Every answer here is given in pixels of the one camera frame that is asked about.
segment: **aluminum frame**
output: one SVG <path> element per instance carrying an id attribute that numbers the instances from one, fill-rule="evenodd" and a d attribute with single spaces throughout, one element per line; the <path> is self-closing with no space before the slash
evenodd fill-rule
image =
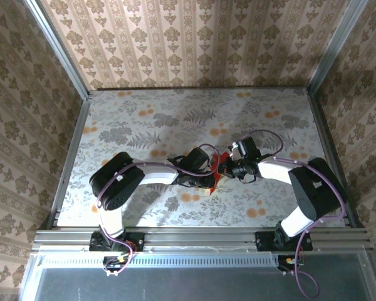
<path id="1" fill-rule="evenodd" d="M 98 228 L 57 228 L 39 230 L 32 248 L 31 259 L 26 268 L 21 287 L 21 300 L 34 300 L 44 268 L 99 268 L 101 258 L 114 256 L 114 252 L 90 252 L 89 242 L 93 231 Z M 141 254 L 145 258 L 230 258 L 242 260 L 272 258 L 276 255 L 292 255 L 293 252 L 257 252 L 255 232 L 273 231 L 274 228 L 126 228 L 128 232 L 144 232 L 145 246 Z M 372 244 L 366 229 L 361 228 L 314 228 L 311 232 L 314 250 L 307 256 L 356 254 L 360 262 L 365 288 L 371 300 L 376 300 L 376 266 L 372 256 Z"/>
<path id="2" fill-rule="evenodd" d="M 327 120 L 323 109 L 320 105 L 320 102 L 316 97 L 308 92 L 309 104 L 313 117 L 315 119 L 316 129 L 319 133 L 319 138 L 321 146 L 325 153 L 326 161 L 331 167 L 333 173 L 336 175 L 338 181 L 343 186 L 345 191 L 348 191 L 348 184 L 345 179 L 343 167 L 340 164 L 340 159 L 338 157 L 336 148 L 334 146 L 333 137 L 328 129 Z M 362 224 L 359 222 L 357 215 L 354 213 L 354 210 L 350 206 L 351 201 L 346 202 L 345 211 L 347 214 L 349 225 L 353 228 L 362 227 Z"/>
<path id="3" fill-rule="evenodd" d="M 58 228 L 38 231 L 33 253 L 63 251 L 88 252 L 91 234 L 98 228 Z M 143 253 L 176 254 L 261 254 L 255 244 L 255 232 L 274 228 L 192 227 L 192 228 L 126 228 L 126 232 L 145 233 Z M 313 251 L 309 254 L 349 254 L 373 250 L 366 229 L 314 228 L 311 232 Z M 279 255 L 288 251 L 272 252 Z"/>
<path id="4" fill-rule="evenodd" d="M 318 66 L 313 73 L 308 85 L 311 95 L 314 95 L 325 79 L 330 68 L 333 66 L 340 50 L 350 35 L 355 23 L 361 15 L 363 9 L 368 4 L 368 0 L 351 0 L 345 10 L 343 18 L 337 26 Z"/>
<path id="5" fill-rule="evenodd" d="M 71 172 L 73 170 L 76 153 L 78 152 L 78 147 L 80 145 L 83 128 L 85 126 L 85 122 L 88 117 L 89 108 L 90 108 L 89 100 L 82 103 L 80 114 L 78 116 L 78 120 L 76 121 L 74 134 L 70 142 L 70 148 L 68 149 L 63 171 L 61 172 L 60 181 L 57 186 L 55 199 L 53 201 L 53 204 L 51 205 L 50 215 L 46 223 L 45 228 L 47 230 L 50 230 L 53 228 L 57 214 L 58 212 L 60 212 L 61 207 L 63 205 L 64 197 L 67 192 L 68 183 L 71 177 Z"/>
<path id="6" fill-rule="evenodd" d="M 44 10 L 39 0 L 25 0 L 25 3 L 30 9 L 36 22 L 42 29 L 44 36 L 56 53 L 57 58 L 70 77 L 70 80 L 74 84 L 77 92 L 80 94 L 83 102 L 86 101 L 89 95 L 88 88 L 85 86 L 80 73 L 76 69 L 74 63 L 72 62 L 66 51 L 66 48 L 61 42 L 61 39 L 58 37 L 56 31 L 54 30 L 54 26 L 52 25 L 47 12 Z"/>

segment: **floral wallpaper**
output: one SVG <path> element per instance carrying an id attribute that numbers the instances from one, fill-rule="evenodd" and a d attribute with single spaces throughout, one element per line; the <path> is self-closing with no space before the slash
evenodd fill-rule
<path id="1" fill-rule="evenodd" d="M 0 0 L 0 300 L 15 300 L 81 100 L 22 1 Z"/>
<path id="2" fill-rule="evenodd" d="M 225 152 L 258 128 L 282 136 L 282 157 L 307 161 L 324 156 L 305 88 L 94 92 L 57 225 L 98 225 L 89 179 L 121 151 L 136 159 L 164 161 L 207 142 Z M 270 134 L 253 137 L 263 154 L 279 147 Z M 211 196 L 208 189 L 151 184 L 139 186 L 124 205 L 123 223 L 275 226 L 296 206 L 291 186 L 275 180 L 245 185 L 222 178 Z"/>
<path id="3" fill-rule="evenodd" d="M 318 98 L 376 250 L 376 1 L 368 2 Z"/>
<path id="4" fill-rule="evenodd" d="M 90 90 L 306 86 L 349 0 L 41 0 Z"/>

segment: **metal rail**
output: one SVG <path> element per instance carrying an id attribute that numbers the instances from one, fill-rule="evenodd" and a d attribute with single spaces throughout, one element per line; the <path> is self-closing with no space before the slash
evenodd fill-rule
<path id="1" fill-rule="evenodd" d="M 338 24 L 337 29 L 335 30 L 332 39 L 323 53 L 323 56 L 309 82 L 308 89 L 311 95 L 316 93 L 327 73 L 330 71 L 330 68 L 333 66 L 334 61 L 367 3 L 368 0 L 351 0 L 348 4 L 343 18 Z"/>
<path id="2" fill-rule="evenodd" d="M 25 3 L 30 9 L 31 14 L 35 17 L 35 20 L 39 24 L 39 27 L 42 29 L 44 36 L 55 52 L 61 65 L 73 82 L 75 89 L 80 94 L 82 100 L 86 101 L 89 95 L 89 91 L 85 86 L 85 83 L 83 82 L 79 71 L 76 69 L 72 59 L 70 58 L 70 55 L 67 52 L 64 44 L 61 42 L 61 39 L 58 37 L 56 31 L 54 30 L 54 26 L 51 23 L 47 12 L 44 10 L 44 7 L 39 0 L 25 0 Z"/>
<path id="3" fill-rule="evenodd" d="M 74 134 L 71 139 L 70 148 L 68 149 L 67 157 L 65 159 L 64 168 L 61 172 L 60 181 L 57 186 L 55 199 L 53 201 L 53 204 L 51 205 L 50 215 L 46 223 L 47 230 L 52 229 L 55 220 L 57 220 L 58 218 L 58 211 L 61 210 L 61 207 L 63 205 L 68 183 L 71 177 L 71 172 L 73 170 L 76 153 L 78 152 L 78 147 L 80 145 L 83 127 L 85 126 L 86 118 L 88 117 L 89 107 L 89 100 L 82 103 L 80 114 L 78 116 L 78 120 L 76 121 Z"/>
<path id="4" fill-rule="evenodd" d="M 98 228 L 57 228 L 38 231 L 33 252 L 64 252 L 89 250 L 91 234 Z M 254 254 L 258 252 L 255 232 L 274 228 L 126 228 L 127 232 L 144 232 L 144 253 L 176 254 Z M 311 232 L 313 251 L 309 254 L 349 254 L 372 250 L 365 229 L 315 228 Z M 292 254 L 278 251 L 274 254 Z"/>

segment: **table surface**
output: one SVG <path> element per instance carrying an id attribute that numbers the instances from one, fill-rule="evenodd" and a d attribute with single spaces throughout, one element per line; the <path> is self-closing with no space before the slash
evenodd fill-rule
<path id="1" fill-rule="evenodd" d="M 253 129 L 278 133 L 280 157 L 324 157 L 304 88 L 231 88 L 94 92 L 58 226 L 97 226 L 89 178 L 115 154 L 162 161 L 202 143 L 220 152 Z M 253 135 L 262 154 L 279 142 Z M 241 184 L 222 178 L 208 189 L 140 186 L 123 207 L 125 226 L 274 226 L 296 207 L 290 185 L 260 179 Z M 343 226 L 334 221 L 326 226 Z"/>

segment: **patterned wallpaper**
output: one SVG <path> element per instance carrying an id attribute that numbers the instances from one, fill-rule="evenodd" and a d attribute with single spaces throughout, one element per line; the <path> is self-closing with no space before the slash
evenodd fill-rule
<path id="1" fill-rule="evenodd" d="M 364 9 L 318 98 L 376 249 L 376 0 Z"/>
<path id="2" fill-rule="evenodd" d="M 0 0 L 0 300 L 15 300 L 81 100 L 22 1 Z"/>
<path id="3" fill-rule="evenodd" d="M 348 0 L 41 0 L 90 90 L 306 86 Z"/>

